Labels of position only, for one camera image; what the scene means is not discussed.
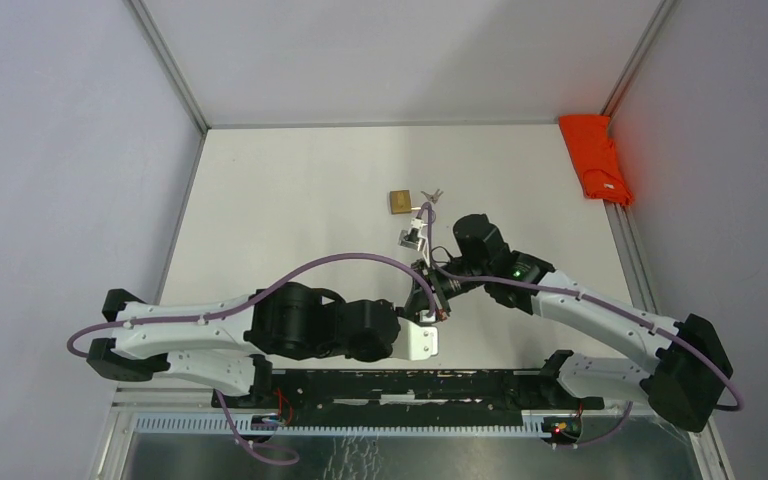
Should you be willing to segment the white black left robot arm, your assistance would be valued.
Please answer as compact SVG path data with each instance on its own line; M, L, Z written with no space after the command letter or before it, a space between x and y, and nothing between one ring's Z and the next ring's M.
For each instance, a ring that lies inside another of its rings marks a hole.
M164 307L111 290L102 311L110 334L92 340L85 360L101 377L146 382L156 376L207 385L250 407L266 405L267 358L343 356L376 362L401 333L385 300L348 302L334 291L289 282L214 305Z

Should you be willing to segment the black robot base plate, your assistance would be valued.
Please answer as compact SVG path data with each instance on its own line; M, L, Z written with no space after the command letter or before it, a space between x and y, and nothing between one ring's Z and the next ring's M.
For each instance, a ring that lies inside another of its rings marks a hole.
M213 407L270 410L292 427L519 426L522 413L602 410L557 379L526 370L276 370L253 393Z

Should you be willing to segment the silver key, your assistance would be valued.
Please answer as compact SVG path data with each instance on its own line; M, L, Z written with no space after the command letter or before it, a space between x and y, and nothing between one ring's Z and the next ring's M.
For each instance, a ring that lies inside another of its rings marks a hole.
M426 198L428 202L431 202L432 204L436 204L439 202L441 196L444 194L444 191L441 189L436 189L434 192L421 191L421 194Z

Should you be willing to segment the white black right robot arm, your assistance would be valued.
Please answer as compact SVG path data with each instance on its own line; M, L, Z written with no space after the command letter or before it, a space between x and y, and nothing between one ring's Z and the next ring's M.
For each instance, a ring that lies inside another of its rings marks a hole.
M438 264L430 226L416 216L399 235L401 246L420 255L404 317L439 320L451 299L482 288L504 307L558 322L618 352L616 358L556 352L537 382L545 405L562 408L589 397L645 403L693 433L702 432L714 412L743 408L733 367L709 320L695 314L676 320L586 288L551 263L511 249L484 214L456 221L452 232L460 254Z

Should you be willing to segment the large brass padlock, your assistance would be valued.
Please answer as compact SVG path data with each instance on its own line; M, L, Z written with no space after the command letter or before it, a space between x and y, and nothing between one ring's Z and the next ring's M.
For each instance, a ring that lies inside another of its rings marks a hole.
M393 190L388 193L388 210L391 215L416 214L419 208L413 204L409 190Z

